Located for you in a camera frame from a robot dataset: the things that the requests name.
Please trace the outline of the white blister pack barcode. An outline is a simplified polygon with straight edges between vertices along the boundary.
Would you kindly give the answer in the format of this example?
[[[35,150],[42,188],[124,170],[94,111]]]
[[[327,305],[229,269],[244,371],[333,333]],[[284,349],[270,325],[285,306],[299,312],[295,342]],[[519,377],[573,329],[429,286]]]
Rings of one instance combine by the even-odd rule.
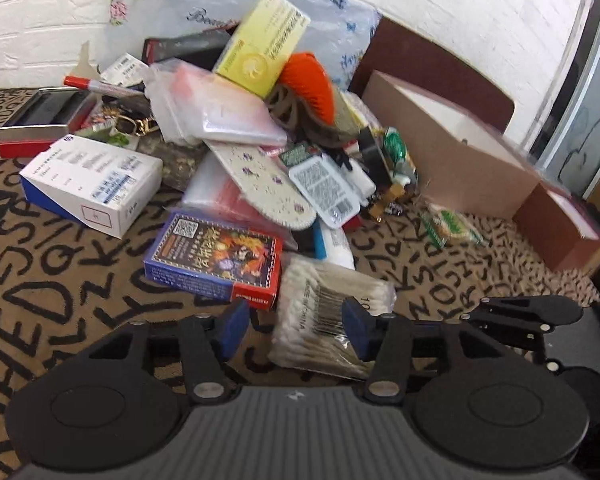
[[[342,228],[361,209],[360,199],[328,155],[314,155],[288,177],[329,229]]]

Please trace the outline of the green cracker snack packet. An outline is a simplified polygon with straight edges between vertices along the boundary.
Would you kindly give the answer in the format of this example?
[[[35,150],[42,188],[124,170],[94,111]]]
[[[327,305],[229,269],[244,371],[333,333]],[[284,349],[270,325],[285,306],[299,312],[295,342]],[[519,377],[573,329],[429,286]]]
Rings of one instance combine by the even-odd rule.
[[[484,244],[484,238],[464,214],[428,204],[419,211],[419,218],[437,248],[449,244]]]

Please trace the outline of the floral white insole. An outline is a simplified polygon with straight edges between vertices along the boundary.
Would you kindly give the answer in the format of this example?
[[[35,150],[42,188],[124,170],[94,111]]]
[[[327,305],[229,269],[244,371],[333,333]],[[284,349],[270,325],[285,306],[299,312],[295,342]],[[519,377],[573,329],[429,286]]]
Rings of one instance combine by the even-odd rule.
[[[208,148],[264,218],[291,231],[314,223],[317,213],[288,176],[258,146],[207,141]]]

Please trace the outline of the white cream tube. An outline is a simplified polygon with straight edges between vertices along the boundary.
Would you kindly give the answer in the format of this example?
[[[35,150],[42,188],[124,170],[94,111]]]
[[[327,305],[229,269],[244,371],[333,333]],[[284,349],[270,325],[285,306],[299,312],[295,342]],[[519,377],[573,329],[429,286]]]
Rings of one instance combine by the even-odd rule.
[[[343,229],[331,229],[322,219],[317,218],[312,226],[314,258],[336,266],[354,270],[354,258],[349,241]]]

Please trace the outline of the clear zip bag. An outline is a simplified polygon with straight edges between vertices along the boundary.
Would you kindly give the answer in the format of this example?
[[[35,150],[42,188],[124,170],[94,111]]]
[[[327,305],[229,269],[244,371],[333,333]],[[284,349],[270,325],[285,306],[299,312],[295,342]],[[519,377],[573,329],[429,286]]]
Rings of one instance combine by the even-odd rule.
[[[287,143],[287,133],[262,99],[208,70],[170,58],[144,68],[142,75],[152,116],[170,143]]]

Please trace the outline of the white blue medicine box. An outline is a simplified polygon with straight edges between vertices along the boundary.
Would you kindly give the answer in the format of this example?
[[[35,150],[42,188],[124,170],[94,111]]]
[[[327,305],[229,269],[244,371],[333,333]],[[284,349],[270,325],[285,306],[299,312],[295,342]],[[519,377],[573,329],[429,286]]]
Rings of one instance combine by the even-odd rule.
[[[162,160],[67,134],[19,173],[33,205],[121,240],[162,181]]]

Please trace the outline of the dark brown box lid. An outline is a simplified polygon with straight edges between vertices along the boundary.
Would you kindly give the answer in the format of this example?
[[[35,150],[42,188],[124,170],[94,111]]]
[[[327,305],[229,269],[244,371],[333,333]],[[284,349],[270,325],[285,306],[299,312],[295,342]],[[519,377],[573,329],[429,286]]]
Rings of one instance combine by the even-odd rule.
[[[435,42],[384,16],[349,84],[360,96],[381,72],[463,107],[503,133],[515,104],[494,82]]]

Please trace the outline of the red playing card box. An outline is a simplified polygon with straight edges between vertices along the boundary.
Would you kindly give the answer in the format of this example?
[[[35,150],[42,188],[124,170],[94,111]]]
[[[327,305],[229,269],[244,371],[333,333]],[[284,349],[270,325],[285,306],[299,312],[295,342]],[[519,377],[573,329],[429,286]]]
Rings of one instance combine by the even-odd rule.
[[[283,241],[271,234],[196,216],[169,214],[144,258],[148,280],[204,298],[274,307]]]

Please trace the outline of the cotton swab bag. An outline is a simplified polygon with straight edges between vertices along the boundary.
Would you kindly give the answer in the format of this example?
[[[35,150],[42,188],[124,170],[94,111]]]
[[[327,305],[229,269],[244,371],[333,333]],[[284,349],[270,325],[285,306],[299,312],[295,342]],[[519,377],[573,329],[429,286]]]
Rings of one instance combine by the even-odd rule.
[[[348,297],[377,316],[393,310],[396,290],[386,281],[343,266],[283,255],[268,359],[280,367],[366,378],[370,364],[356,356],[342,324],[341,305]]]

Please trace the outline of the small brown box right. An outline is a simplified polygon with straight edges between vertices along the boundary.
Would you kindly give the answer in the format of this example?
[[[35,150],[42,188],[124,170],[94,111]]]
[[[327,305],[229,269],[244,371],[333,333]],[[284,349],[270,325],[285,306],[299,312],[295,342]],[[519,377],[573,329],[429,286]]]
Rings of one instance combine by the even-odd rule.
[[[517,229],[553,272],[584,270],[600,251],[600,228],[572,197],[539,183],[514,214]]]

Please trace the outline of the green yellow snack packet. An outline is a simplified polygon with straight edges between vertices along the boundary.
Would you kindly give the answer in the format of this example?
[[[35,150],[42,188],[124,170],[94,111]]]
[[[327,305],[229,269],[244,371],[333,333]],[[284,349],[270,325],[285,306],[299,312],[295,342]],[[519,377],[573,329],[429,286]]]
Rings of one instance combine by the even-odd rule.
[[[419,193],[417,169],[405,142],[396,128],[389,127],[382,134],[382,148],[391,162],[391,179],[402,185],[408,194]]]

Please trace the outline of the orange silicone brush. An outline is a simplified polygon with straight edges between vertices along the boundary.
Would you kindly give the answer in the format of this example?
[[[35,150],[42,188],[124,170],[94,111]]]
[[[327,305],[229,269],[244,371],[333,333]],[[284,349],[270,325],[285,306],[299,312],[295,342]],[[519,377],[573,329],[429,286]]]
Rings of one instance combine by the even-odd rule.
[[[318,119],[329,126],[334,124],[335,102],[332,82],[313,53],[292,54],[280,73],[278,82],[304,99]]]

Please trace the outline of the yellow medicine box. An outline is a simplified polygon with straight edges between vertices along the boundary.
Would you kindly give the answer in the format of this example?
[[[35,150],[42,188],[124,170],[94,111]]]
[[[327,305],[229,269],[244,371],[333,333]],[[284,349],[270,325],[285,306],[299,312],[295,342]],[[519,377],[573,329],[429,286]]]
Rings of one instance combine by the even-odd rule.
[[[288,0],[259,0],[230,37],[213,71],[265,98],[310,23]]]

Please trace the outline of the tan cardboard box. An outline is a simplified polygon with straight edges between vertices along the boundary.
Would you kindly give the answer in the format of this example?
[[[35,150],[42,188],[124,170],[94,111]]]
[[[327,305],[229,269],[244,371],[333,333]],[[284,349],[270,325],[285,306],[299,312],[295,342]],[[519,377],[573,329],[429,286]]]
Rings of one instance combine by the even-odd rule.
[[[467,110],[381,72],[363,102],[399,131],[430,202],[464,214],[510,219],[540,183],[530,164]]]

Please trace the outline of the floral plastic bag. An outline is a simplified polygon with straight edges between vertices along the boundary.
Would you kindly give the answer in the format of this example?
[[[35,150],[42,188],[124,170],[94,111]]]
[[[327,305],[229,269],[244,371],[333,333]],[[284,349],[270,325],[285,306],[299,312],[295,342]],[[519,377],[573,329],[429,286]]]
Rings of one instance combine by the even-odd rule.
[[[380,21],[360,0],[287,0],[310,24],[297,50],[313,53],[340,88],[348,88]],[[120,55],[139,58],[149,37],[172,38],[236,25],[258,0],[109,0],[109,23],[97,50],[105,68]]]

